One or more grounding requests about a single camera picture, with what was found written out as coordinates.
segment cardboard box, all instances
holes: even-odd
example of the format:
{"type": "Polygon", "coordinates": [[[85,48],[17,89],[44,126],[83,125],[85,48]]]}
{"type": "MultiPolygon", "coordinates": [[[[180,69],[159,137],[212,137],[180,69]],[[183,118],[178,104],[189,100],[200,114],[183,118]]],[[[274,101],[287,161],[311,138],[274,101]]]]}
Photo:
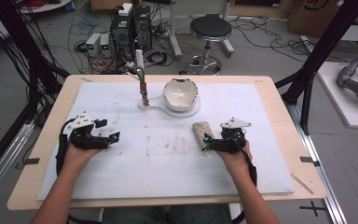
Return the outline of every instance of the cardboard box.
{"type": "Polygon", "coordinates": [[[293,0],[281,0],[278,7],[259,7],[237,5],[232,2],[229,8],[231,16],[251,16],[264,18],[287,18],[293,6],[293,0]]]}
{"type": "Polygon", "coordinates": [[[288,31],[298,35],[321,37],[339,9],[337,1],[295,1],[287,21],[288,31]]]}
{"type": "Polygon", "coordinates": [[[113,9],[117,6],[123,6],[124,3],[132,3],[131,0],[91,0],[92,9],[113,9]]]}

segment black stool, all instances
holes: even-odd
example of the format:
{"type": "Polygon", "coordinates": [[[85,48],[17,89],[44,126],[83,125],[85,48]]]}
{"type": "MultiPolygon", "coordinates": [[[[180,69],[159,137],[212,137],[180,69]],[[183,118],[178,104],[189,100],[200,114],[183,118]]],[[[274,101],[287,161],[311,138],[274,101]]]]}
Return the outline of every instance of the black stool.
{"type": "Polygon", "coordinates": [[[187,63],[188,70],[193,74],[202,75],[205,71],[218,75],[222,64],[218,59],[209,55],[211,41],[223,42],[231,35],[231,25],[219,17],[205,16],[196,18],[190,24],[190,32],[198,39],[206,40],[203,55],[194,56],[187,63]]]}

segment white bowl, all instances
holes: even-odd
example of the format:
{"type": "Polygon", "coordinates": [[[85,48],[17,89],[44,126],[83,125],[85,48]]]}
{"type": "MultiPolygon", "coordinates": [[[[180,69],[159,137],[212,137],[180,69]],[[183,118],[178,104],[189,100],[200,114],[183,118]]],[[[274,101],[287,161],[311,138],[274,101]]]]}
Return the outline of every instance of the white bowl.
{"type": "Polygon", "coordinates": [[[191,109],[199,96],[196,84],[188,78],[177,77],[164,87],[164,99],[167,107],[184,112],[191,109]]]}

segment human hand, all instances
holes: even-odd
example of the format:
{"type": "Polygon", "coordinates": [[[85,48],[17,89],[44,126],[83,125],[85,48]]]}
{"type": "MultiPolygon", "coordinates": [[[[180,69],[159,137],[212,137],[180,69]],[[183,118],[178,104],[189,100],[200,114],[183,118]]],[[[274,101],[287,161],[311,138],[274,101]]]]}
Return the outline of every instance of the human hand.
{"type": "MultiPolygon", "coordinates": [[[[248,140],[246,140],[245,151],[248,154],[249,159],[252,160],[252,153],[248,140]]],[[[249,173],[249,166],[242,152],[239,151],[233,154],[222,152],[222,151],[216,151],[216,152],[222,158],[228,172],[231,175],[235,175],[235,173],[238,171],[249,173]]]]}
{"type": "Polygon", "coordinates": [[[63,163],[63,170],[70,170],[71,173],[80,174],[86,167],[87,163],[93,156],[98,154],[101,149],[83,150],[75,147],[72,143],[68,144],[66,149],[65,160],[63,163]]]}

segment human arm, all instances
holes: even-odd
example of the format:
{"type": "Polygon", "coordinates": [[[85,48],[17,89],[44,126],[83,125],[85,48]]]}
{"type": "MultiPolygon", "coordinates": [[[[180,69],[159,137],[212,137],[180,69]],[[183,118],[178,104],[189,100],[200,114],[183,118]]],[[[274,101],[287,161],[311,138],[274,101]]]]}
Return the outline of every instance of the human arm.
{"type": "MultiPolygon", "coordinates": [[[[246,151],[252,159],[249,142],[246,142],[246,151]]],[[[219,151],[217,153],[225,163],[240,194],[247,223],[280,223],[252,182],[249,167],[243,154],[240,152],[229,154],[219,151]]]]}
{"type": "Polygon", "coordinates": [[[89,160],[100,151],[68,145],[60,174],[31,223],[66,223],[77,178],[89,160]]]}

